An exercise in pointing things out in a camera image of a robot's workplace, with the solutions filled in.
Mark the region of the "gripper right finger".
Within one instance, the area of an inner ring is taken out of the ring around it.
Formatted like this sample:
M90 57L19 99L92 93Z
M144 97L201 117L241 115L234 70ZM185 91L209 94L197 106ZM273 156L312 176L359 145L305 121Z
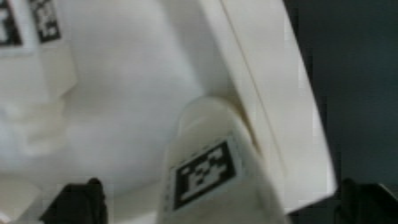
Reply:
M398 196L384 184L344 179L336 196L334 224L398 224Z

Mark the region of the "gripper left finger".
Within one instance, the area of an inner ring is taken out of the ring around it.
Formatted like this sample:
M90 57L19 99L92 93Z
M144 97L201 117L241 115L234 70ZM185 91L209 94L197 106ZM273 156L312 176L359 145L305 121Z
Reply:
M39 216L42 224L108 224L105 190L97 178L67 184Z

